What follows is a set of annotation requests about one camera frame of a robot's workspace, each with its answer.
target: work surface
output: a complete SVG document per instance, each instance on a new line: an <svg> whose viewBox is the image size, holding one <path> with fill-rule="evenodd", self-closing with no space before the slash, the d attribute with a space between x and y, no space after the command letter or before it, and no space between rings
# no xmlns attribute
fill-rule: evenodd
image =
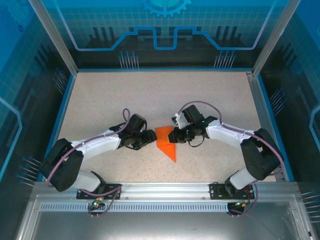
<svg viewBox="0 0 320 240"><path fill-rule="evenodd" d="M101 134L124 121L124 108L144 117L149 129L173 126L171 117L193 100L215 105L227 124L260 128L245 72L80 72L59 138L75 141ZM218 117L212 108L196 106L205 118ZM153 142L139 151L102 153L81 168L97 172L107 182L218 182L245 166L238 149L211 139L196 148L177 144L176 158L175 163Z"/></svg>

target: orange object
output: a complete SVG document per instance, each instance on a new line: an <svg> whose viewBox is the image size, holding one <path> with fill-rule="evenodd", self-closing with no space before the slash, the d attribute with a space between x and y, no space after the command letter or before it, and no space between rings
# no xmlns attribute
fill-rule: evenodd
<svg viewBox="0 0 320 240"><path fill-rule="evenodd" d="M173 126L157 127L155 129L155 134L158 138L156 140L156 146L176 163L176 145L170 143L168 139L168 135L173 129Z"/></svg>

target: blue enclosure wall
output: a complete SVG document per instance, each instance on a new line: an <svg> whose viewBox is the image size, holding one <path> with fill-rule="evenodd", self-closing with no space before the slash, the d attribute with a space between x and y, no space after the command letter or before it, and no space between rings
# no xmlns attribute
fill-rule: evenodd
<svg viewBox="0 0 320 240"><path fill-rule="evenodd" d="M287 0L44 0L81 69L250 68Z"/></svg>
<svg viewBox="0 0 320 240"><path fill-rule="evenodd" d="M320 191L319 9L320 1L300 2L260 78L302 193Z"/></svg>
<svg viewBox="0 0 320 240"><path fill-rule="evenodd" d="M71 74L27 0L0 0L0 239L14 239Z"/></svg>

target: metal base plate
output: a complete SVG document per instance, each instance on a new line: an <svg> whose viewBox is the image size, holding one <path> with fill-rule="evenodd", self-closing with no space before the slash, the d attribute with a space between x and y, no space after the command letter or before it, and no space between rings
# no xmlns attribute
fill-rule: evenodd
<svg viewBox="0 0 320 240"><path fill-rule="evenodd" d="M239 192L237 192L233 197L230 197L225 189L224 183L218 183L214 182L212 184L209 184L209 192L210 192L210 199L211 200L247 200L248 195L244 192L244 190L250 190L252 193L250 193L250 199L255 199L255 194L253 192L253 186L246 186Z"/></svg>
<svg viewBox="0 0 320 240"><path fill-rule="evenodd" d="M117 188L117 187L121 187L122 185L121 184L106 184L105 185L105 188L104 188L104 193L106 193L106 192L110 192L111 190L113 190L113 189L115 189L115 188ZM111 193L111 194L109 194L109 195L106 195L106 196L104 196L104 199L105 200L112 200L113 198L114 198L114 196L115 196L115 194L116 194L116 192L117 191L115 191L115 192L113 192L113 193ZM120 194L121 194L121 191L118 193L118 195L116 196L116 200L119 200L120 199ZM80 189L78 189L78 191L77 191L77 193L76 193L76 199L85 199L85 200L94 200L94 199L96 199L97 197L94 197L94 196L90 196L90 195L88 195L88 194L86 194L86 193L84 193L83 191L81 191Z"/></svg>

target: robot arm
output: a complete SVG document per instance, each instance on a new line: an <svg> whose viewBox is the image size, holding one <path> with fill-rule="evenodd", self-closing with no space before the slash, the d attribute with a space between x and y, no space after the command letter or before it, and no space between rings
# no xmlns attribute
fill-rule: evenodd
<svg viewBox="0 0 320 240"><path fill-rule="evenodd" d="M171 143L186 143L195 136L203 136L229 144L242 151L245 168L237 171L225 181L225 189L233 195L245 186L257 180L264 180L279 165L280 161L269 147L256 140L252 135L258 136L269 143L279 154L280 151L265 129L258 131L245 130L238 127L222 124L216 117L204 118L194 105L176 114L172 118L178 126L169 134Z"/></svg>
<svg viewBox="0 0 320 240"><path fill-rule="evenodd" d="M129 147L139 150L143 146L157 140L153 130L147 130L147 121L134 114L124 130L114 134L121 129L124 123L109 128L98 136L69 142L65 138L59 139L40 166L40 172L48 178L58 161L68 151L74 149L68 155L68 159L56 169L50 183L59 191L68 188L85 189L95 194L102 194L105 190L106 182L95 172L80 170L83 162L97 156L103 152Z"/></svg>

